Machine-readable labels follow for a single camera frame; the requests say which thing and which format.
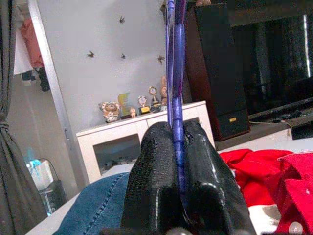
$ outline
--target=pink garment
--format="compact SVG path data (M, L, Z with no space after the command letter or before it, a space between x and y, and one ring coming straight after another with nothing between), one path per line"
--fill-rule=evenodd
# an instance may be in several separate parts
M25 40L27 51L30 58L30 64L32 67L43 67L43 59L39 50L37 37L35 34L33 22L30 18L24 21L21 27L21 34Z

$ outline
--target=white wall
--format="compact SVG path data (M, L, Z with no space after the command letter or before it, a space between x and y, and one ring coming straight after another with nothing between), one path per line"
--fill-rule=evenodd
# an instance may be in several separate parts
M27 154L28 147L32 147L36 158L52 162L70 199L78 193L78 188L51 92L41 91L40 80L31 87L25 87L20 75L14 77L12 86L8 115L10 133L23 155Z
M157 0L38 0L38 5L73 133L104 123L99 102L130 92L137 107L139 95L150 99L149 86L160 87L165 64L157 58L165 56L165 25ZM87 57L90 50L94 58Z

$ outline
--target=gray curtain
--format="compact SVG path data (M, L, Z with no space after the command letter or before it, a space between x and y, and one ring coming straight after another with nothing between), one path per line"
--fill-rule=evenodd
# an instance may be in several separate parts
M40 195L6 122L15 54L14 0L0 0L0 234L22 235L46 217Z

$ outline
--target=white cabinet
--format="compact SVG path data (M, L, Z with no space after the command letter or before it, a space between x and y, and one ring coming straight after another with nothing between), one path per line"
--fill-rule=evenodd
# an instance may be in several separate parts
M182 112L183 120L196 119L200 123L214 146L205 101L183 105ZM134 155L135 153L130 152L138 148L132 145L136 142L139 145L146 130L160 121L167 121L167 111L120 120L77 133L89 182L92 183L101 178L102 163L105 161L100 159L101 157L119 156L119 153L121 158L125 154ZM95 152L95 149L99 149L96 146L100 144L105 148L102 156Z

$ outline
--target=black cable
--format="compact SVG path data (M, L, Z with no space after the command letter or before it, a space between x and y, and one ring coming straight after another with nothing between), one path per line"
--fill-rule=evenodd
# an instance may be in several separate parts
M52 168L53 168L54 174L56 175L56 177L58 178L58 180L60 180L60 178L59 178L59 176L58 176L58 174L57 174L57 172L56 172L56 170L55 170L55 168L54 168L52 162L51 162L50 160L46 159L46 158L41 158L41 159L46 160L46 161L49 162L49 164L50 164L50 165L52 166Z

